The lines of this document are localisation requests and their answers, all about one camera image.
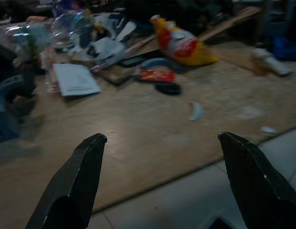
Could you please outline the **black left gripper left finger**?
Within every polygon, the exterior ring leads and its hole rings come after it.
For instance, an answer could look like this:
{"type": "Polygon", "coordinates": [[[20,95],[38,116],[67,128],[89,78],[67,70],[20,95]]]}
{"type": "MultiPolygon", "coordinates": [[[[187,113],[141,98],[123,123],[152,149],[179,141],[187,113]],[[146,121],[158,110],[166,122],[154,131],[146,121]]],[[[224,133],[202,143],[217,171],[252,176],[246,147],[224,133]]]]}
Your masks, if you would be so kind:
{"type": "Polygon", "coordinates": [[[51,178],[26,228],[85,229],[98,190],[107,137],[84,139],[51,178]]]}

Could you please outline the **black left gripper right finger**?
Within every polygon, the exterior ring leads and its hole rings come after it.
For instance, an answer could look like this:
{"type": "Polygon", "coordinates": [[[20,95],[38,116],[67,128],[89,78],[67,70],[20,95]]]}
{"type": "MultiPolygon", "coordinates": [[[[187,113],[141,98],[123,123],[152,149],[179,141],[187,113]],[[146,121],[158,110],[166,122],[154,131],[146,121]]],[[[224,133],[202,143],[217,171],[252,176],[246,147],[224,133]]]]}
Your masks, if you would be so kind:
{"type": "Polygon", "coordinates": [[[230,188],[249,229],[296,229],[296,192],[253,143],[218,135],[230,188]]]}

